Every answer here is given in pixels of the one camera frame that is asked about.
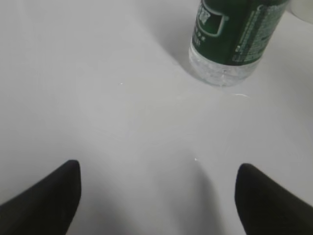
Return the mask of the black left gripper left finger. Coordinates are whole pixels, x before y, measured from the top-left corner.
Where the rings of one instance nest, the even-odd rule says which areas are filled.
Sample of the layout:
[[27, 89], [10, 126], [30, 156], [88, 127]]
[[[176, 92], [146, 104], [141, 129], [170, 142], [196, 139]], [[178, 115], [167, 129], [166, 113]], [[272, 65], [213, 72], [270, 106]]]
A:
[[2, 235], [65, 235], [81, 199], [81, 171], [69, 160], [0, 206]]

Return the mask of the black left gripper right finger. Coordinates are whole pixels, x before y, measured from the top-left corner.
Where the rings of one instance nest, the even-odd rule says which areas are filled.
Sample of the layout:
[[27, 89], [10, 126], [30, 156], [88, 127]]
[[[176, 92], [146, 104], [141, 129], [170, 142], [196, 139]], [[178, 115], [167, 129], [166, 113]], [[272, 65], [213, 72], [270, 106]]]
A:
[[235, 205], [247, 235], [311, 235], [313, 208], [251, 164], [240, 165]]

